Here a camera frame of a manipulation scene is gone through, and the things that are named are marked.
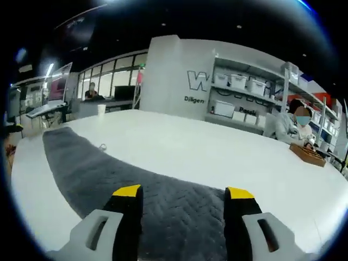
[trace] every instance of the white tabletop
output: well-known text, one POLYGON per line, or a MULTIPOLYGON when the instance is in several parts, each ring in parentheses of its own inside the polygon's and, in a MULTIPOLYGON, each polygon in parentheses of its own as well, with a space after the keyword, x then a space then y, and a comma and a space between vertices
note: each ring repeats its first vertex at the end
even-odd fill
MULTIPOLYGON (((263 212, 295 233, 305 252, 331 239, 348 207, 348 182, 333 166, 307 164, 289 145, 260 135, 137 110, 62 126, 143 169, 219 189, 247 189, 263 212)), ((42 135, 20 141, 12 186, 22 216, 47 251, 60 249, 80 218, 59 192, 43 148, 42 135)))

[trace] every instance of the ceiling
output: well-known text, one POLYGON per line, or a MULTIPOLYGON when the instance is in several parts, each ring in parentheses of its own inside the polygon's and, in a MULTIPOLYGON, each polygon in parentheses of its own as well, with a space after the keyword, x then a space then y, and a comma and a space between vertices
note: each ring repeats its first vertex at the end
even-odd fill
POLYGON ((37 68, 44 56, 59 57, 62 63, 73 61, 74 70, 80 71, 118 54, 147 49, 154 36, 177 34, 184 39, 232 42, 291 61, 333 96, 347 97, 343 76, 348 72, 344 63, 348 42, 338 28, 345 16, 343 2, 331 0, 329 5, 307 1, 316 11, 322 34, 289 5, 277 6, 276 2, 284 1, 306 9, 299 0, 56 0, 49 6, 14 3, 16 22, 7 31, 11 43, 7 52, 8 83, 38 74, 38 70, 19 74, 18 68, 29 63, 37 68), (98 9, 88 50, 62 51, 56 41, 52 43, 55 27, 106 3, 98 9), (20 48, 25 48, 27 55, 17 63, 14 57, 20 48))

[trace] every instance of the gray textured mat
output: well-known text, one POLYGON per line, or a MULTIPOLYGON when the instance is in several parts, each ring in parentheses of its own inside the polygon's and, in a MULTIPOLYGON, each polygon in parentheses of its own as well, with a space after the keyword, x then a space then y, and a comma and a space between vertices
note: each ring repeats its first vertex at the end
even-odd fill
POLYGON ((224 191, 129 165, 68 127, 45 132, 43 140, 55 182, 82 218, 103 208, 118 188, 142 185, 139 260, 226 260, 224 191))

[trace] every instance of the wooden box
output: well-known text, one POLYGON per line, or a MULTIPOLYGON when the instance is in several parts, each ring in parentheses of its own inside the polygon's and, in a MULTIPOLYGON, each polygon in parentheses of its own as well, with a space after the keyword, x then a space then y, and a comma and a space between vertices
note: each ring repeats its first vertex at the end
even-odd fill
POLYGON ((320 167, 324 167, 326 161, 315 151, 312 151, 308 148, 301 147, 296 144, 291 144, 290 149, 297 155, 299 156, 303 161, 317 165, 320 167))

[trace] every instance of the face mask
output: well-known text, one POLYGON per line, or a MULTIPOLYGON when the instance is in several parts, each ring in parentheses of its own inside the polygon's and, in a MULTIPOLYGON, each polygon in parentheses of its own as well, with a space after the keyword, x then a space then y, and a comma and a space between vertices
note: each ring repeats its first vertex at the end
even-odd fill
POLYGON ((310 121, 309 116, 296 116, 296 121, 299 125, 307 125, 310 121))

